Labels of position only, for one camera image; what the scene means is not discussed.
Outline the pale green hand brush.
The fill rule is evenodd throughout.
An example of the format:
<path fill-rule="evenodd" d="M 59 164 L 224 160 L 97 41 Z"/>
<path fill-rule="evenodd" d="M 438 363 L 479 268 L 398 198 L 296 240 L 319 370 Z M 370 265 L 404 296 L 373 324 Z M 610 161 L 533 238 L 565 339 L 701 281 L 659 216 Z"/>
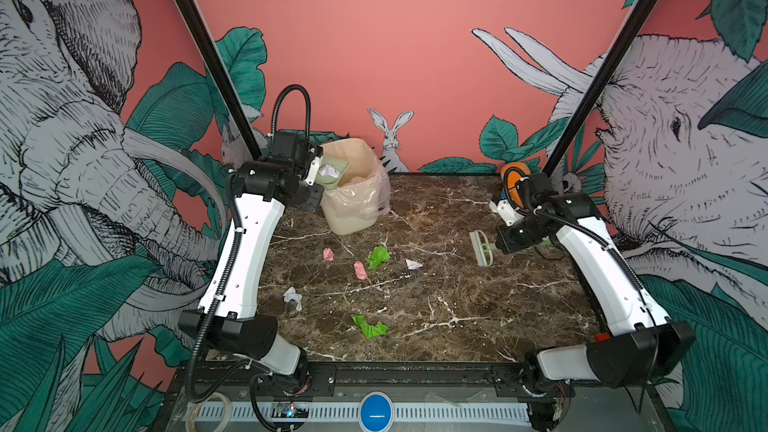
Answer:
<path fill-rule="evenodd" d="M 469 237 L 477 264 L 480 267 L 492 266 L 494 262 L 494 252 L 497 251 L 496 245 L 490 242 L 487 235 L 482 230 L 470 232 Z"/>

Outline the pale green dustpan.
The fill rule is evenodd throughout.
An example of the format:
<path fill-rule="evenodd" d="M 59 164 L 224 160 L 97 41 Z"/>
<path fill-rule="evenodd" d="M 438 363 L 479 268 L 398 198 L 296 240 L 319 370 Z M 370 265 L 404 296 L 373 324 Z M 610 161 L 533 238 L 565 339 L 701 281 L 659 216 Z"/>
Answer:
<path fill-rule="evenodd" d="M 315 182 L 326 189 L 336 188 L 348 167 L 349 162 L 347 160 L 324 155 L 321 159 Z"/>

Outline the cream plastic trash bin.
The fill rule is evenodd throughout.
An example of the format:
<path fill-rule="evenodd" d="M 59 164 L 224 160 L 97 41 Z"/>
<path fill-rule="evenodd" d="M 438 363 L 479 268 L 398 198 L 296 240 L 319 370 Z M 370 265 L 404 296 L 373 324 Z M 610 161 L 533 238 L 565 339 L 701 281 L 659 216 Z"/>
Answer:
<path fill-rule="evenodd" d="M 321 208 L 336 235 L 349 235 L 376 223 L 390 211 L 390 181 L 387 171 L 368 144 L 346 138 L 322 145 L 323 156 L 349 162 L 339 185 L 324 187 Z"/>

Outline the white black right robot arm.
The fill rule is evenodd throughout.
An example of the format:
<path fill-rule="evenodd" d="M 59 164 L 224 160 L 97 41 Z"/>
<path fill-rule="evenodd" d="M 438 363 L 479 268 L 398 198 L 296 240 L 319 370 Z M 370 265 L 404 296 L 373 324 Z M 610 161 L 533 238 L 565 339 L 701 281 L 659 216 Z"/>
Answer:
<path fill-rule="evenodd" d="M 549 238 L 563 246 L 593 293 L 608 329 L 605 339 L 541 349 L 528 355 L 521 380 L 532 394 L 564 381 L 609 388 L 644 385 L 671 373 L 696 340 L 692 327 L 675 322 L 625 261 L 590 197 L 549 195 L 517 207 L 489 204 L 503 225 L 496 246 L 519 252 Z"/>

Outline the pink paper scrap left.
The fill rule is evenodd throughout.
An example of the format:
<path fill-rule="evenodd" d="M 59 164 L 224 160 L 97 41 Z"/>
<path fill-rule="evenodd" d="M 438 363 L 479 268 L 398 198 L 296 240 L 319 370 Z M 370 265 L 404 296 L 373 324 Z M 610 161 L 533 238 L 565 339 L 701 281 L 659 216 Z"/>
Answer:
<path fill-rule="evenodd" d="M 335 254 L 331 248 L 323 250 L 323 260 L 326 262 L 332 262 L 335 258 Z"/>

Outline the pink paper scrap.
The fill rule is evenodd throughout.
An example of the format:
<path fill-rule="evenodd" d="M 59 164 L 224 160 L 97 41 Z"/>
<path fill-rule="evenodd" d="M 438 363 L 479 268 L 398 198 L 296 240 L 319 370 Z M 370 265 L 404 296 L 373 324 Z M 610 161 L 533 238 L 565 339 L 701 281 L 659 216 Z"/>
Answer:
<path fill-rule="evenodd" d="M 332 262 L 335 258 L 335 254 L 331 248 L 323 250 L 323 260 L 326 262 Z"/>
<path fill-rule="evenodd" d="M 355 275 L 359 280 L 364 281 L 368 279 L 367 271 L 361 261 L 356 261 L 353 265 L 353 268 Z"/>

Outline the white paper scrap centre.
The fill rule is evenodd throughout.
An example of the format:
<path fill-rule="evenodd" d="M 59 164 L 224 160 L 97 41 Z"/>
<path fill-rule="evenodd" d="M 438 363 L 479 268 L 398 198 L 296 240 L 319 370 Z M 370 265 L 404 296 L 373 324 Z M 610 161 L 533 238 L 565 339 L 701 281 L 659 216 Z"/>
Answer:
<path fill-rule="evenodd" d="M 423 266 L 422 263 L 415 260 L 406 259 L 405 262 L 409 270 L 418 270 Z"/>

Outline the green paper scrap centre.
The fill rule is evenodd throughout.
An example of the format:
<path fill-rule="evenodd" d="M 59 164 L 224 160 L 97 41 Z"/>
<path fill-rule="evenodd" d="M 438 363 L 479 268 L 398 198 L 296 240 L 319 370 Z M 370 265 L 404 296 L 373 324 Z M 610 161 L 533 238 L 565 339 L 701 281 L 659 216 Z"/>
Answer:
<path fill-rule="evenodd" d="M 375 247 L 366 258 L 367 266 L 370 270 L 378 268 L 391 259 L 389 250 L 385 246 Z"/>

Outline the pink paper scrap centre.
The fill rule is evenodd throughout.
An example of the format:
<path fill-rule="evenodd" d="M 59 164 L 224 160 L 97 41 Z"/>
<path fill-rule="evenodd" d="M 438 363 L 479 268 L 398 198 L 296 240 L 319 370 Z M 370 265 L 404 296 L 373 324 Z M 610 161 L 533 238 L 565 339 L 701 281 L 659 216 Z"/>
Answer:
<path fill-rule="evenodd" d="M 359 280 L 364 281 L 368 279 L 367 271 L 361 261 L 356 261 L 353 265 L 353 268 L 355 275 Z"/>

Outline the white crumpled paper scrap left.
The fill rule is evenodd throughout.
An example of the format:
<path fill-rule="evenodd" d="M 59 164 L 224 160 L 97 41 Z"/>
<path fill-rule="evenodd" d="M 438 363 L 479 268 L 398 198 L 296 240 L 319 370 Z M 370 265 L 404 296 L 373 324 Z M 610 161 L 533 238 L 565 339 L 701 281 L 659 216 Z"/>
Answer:
<path fill-rule="evenodd" d="M 296 312 L 302 312 L 303 311 L 303 303 L 302 303 L 303 296 L 297 292 L 297 290 L 294 287 L 289 287 L 284 293 L 283 293 L 283 301 L 287 305 L 293 305 L 294 310 Z"/>

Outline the green paper scrap front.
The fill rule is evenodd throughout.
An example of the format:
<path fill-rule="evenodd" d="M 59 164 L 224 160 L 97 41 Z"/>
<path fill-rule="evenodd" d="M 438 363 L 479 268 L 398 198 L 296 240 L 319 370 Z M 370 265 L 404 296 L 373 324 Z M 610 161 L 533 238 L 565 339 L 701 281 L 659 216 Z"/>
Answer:
<path fill-rule="evenodd" d="M 369 324 L 363 315 L 352 315 L 351 319 L 366 339 L 384 336 L 389 331 L 389 327 L 382 322 L 378 322 L 376 325 Z"/>

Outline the blue round button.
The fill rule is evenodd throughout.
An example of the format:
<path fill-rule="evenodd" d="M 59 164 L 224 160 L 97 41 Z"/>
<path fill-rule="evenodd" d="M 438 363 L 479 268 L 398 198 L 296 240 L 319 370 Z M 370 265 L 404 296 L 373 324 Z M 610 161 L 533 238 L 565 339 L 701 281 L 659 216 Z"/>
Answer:
<path fill-rule="evenodd" d="M 360 403 L 358 423 L 363 432 L 388 432 L 394 417 L 393 402 L 383 392 L 371 392 Z"/>

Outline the black frame post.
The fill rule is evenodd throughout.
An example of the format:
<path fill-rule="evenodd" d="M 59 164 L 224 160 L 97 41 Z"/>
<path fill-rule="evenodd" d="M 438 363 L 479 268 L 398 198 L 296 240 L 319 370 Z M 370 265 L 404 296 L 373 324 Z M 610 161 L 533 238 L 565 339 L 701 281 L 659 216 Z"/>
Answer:
<path fill-rule="evenodd" d="M 246 118 L 240 98 L 202 13 L 197 6 L 196 0 L 174 0 L 174 2 L 203 58 L 205 66 L 211 73 L 229 115 L 241 134 L 245 147 L 248 150 L 247 161 L 258 159 L 262 154 L 261 148 L 253 136 L 252 128 Z"/>
<path fill-rule="evenodd" d="M 598 98 L 608 85 L 608 82 L 618 66 L 621 64 L 625 54 L 631 47 L 632 42 L 645 24 L 657 2 L 658 0 L 636 0 L 632 5 L 618 35 L 615 37 L 610 49 L 605 54 L 602 65 L 584 93 L 583 98 L 563 131 L 560 140 L 557 142 L 554 151 L 549 155 L 548 160 L 543 167 L 543 172 L 548 177 L 552 177 L 553 174 L 559 170 L 560 161 L 565 156 L 576 135 L 594 110 Z"/>

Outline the black front mounting rail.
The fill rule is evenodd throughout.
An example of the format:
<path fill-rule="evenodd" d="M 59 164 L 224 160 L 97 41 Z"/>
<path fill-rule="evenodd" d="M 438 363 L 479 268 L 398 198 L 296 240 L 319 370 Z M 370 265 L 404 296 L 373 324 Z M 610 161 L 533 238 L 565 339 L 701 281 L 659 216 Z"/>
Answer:
<path fill-rule="evenodd" d="M 203 362 L 194 372 L 198 391 L 214 384 L 224 370 L 234 362 Z M 328 362 L 310 361 L 308 385 L 298 385 L 285 390 L 301 390 L 298 394 L 284 391 L 285 379 L 275 378 L 267 372 L 252 367 L 238 369 L 221 386 L 222 389 L 248 387 L 251 377 L 256 377 L 256 391 L 260 397 L 300 398 L 332 397 L 342 388 L 379 390 L 383 388 L 430 388 L 440 390 L 490 388 L 492 394 L 503 398 L 521 398 L 525 401 L 543 401 L 524 390 L 533 385 L 527 372 L 530 367 L 517 362 Z M 594 380 L 558 379 L 565 392 L 574 396 L 575 388 L 608 388 L 607 384 Z"/>

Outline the right black frame post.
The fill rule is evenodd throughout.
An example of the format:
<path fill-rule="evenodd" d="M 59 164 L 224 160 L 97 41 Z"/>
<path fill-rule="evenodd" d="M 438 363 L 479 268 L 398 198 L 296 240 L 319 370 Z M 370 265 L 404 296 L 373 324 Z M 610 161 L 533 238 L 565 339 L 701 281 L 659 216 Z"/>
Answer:
<path fill-rule="evenodd" d="M 608 85 L 608 82 L 618 66 L 621 64 L 625 54 L 631 47 L 632 42 L 645 24 L 657 2 L 658 0 L 636 0 L 632 5 L 618 35 L 615 37 L 610 49 L 605 54 L 602 65 L 584 93 L 583 98 L 563 131 L 560 140 L 557 142 L 554 151 L 549 155 L 548 160 L 543 167 L 543 172 L 548 177 L 552 177 L 553 174 L 559 170 L 560 161 L 565 156 L 576 135 L 594 110 L 598 98 Z"/>

